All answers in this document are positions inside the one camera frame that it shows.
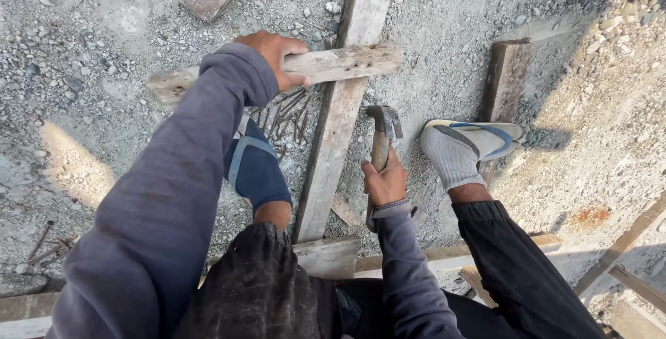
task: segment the foot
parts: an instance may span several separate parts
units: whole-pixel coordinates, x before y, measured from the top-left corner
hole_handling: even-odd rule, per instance
[[[237,151],[239,145],[245,145],[245,148]],[[247,115],[243,115],[238,132],[224,156],[224,179],[232,183],[240,196],[250,200],[254,213],[270,201],[285,201],[291,207],[291,194],[275,151],[259,126]]]
[[[485,186],[486,183],[476,170],[476,163],[507,155],[515,148],[514,140],[520,138],[520,134],[520,127],[514,124],[485,123],[475,126],[472,123],[438,120],[429,122],[424,128],[421,146],[435,165],[444,189],[448,191],[470,183]]]

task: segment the gray gravel ground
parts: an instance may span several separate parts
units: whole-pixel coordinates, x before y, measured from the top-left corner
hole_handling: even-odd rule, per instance
[[[391,105],[405,131],[395,147],[410,173],[408,196],[429,214],[421,246],[460,244],[449,199],[420,149],[421,127],[436,117],[474,120],[492,43],[530,38],[517,120],[526,135],[502,161],[492,192],[528,232],[565,240],[553,259],[577,282],[666,186],[661,2],[393,0],[382,41],[403,46],[404,64],[370,79],[338,193],[362,216],[358,166],[369,158],[373,131],[363,111]],[[62,283],[59,262],[28,267],[25,257],[47,219],[56,223],[53,236],[85,233],[105,192],[170,115],[173,105],[145,90],[147,76],[198,64],[239,33],[261,28],[324,49],[336,38],[343,3],[232,0],[207,24],[176,0],[0,0],[0,275],[24,278],[29,287],[45,284],[44,276]],[[295,202],[320,89],[308,92],[308,142],[274,141],[288,149],[281,166]],[[223,253],[250,216],[225,184],[211,254]],[[327,233],[357,233],[361,255],[379,251],[364,226],[349,228],[333,214]],[[661,275],[662,250],[650,255],[637,270]],[[454,272],[439,279],[451,290],[468,289]],[[605,292],[598,295],[611,296]]]

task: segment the hand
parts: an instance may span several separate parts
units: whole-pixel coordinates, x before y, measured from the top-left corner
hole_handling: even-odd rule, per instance
[[[241,35],[236,37],[234,42],[249,45],[264,56],[268,65],[273,69],[275,77],[278,79],[280,92],[299,85],[310,85],[310,77],[307,75],[300,72],[284,71],[284,56],[310,51],[302,41],[261,30],[247,36]]]
[[[375,207],[381,207],[405,198],[407,171],[398,161],[395,149],[388,149],[386,168],[381,173],[377,173],[374,166],[367,160],[361,163],[361,170],[366,175],[363,180],[365,185],[363,191],[370,195]]]

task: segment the flip-flop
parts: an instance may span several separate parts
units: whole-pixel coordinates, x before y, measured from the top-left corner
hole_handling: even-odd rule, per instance
[[[248,145],[253,147],[260,148],[261,150],[266,151],[268,154],[275,158],[275,161],[279,161],[278,155],[275,153],[275,150],[268,143],[268,140],[264,136],[264,133],[261,131],[259,126],[252,118],[247,114],[243,114],[240,124],[238,125],[238,130],[234,134],[234,139],[238,140],[236,149],[234,149],[233,157],[231,158],[231,165],[229,167],[229,177],[227,180],[231,184],[231,187],[242,196],[238,190],[236,190],[236,180],[238,178],[238,170],[240,169],[240,161],[243,157],[243,152]]]
[[[486,130],[495,136],[501,138],[504,141],[504,145],[497,150],[494,150],[492,153],[487,156],[481,156],[480,161],[494,160],[495,158],[500,158],[511,154],[518,146],[516,140],[520,139],[523,135],[523,129],[517,124],[505,123],[505,122],[459,122],[451,121],[449,119],[434,119],[430,122],[427,122],[421,131],[425,131],[429,127],[433,126],[446,126],[456,131],[474,131],[483,129]]]

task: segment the hammer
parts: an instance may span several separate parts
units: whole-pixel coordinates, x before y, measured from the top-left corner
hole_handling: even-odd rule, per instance
[[[375,120],[375,133],[372,138],[370,162],[375,170],[377,170],[377,173],[380,173],[386,168],[388,148],[391,147],[391,140],[402,139],[402,126],[398,119],[398,112],[396,112],[391,106],[369,106],[366,113]],[[372,204],[370,197],[368,197],[367,218],[370,218],[373,209],[374,205]],[[375,229],[368,221],[366,221],[366,225],[371,232],[375,233]]]

